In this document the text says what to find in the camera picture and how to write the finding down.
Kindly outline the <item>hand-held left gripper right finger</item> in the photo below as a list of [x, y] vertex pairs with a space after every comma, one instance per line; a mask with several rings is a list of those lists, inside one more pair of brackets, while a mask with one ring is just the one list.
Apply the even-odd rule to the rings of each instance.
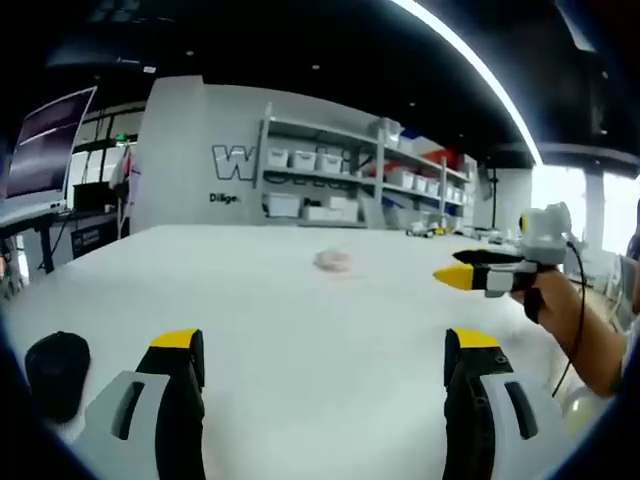
[[446, 331], [445, 479], [546, 479], [573, 448], [558, 403], [495, 338]]

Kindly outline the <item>person's right hand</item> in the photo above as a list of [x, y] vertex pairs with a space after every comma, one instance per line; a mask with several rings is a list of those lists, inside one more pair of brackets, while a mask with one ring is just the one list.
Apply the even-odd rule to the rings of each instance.
[[525, 294], [537, 289], [542, 298], [538, 308], [537, 323], [547, 330], [559, 326], [567, 318], [571, 318], [574, 310], [575, 290], [558, 270], [549, 270], [537, 275], [531, 289], [510, 293], [512, 299], [520, 304], [525, 302]]

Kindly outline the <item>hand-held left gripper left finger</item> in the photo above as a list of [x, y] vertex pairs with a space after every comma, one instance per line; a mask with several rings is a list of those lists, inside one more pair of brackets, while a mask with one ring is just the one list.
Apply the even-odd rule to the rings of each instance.
[[204, 385], [201, 330], [155, 338], [87, 406], [82, 462], [99, 479], [203, 479]]

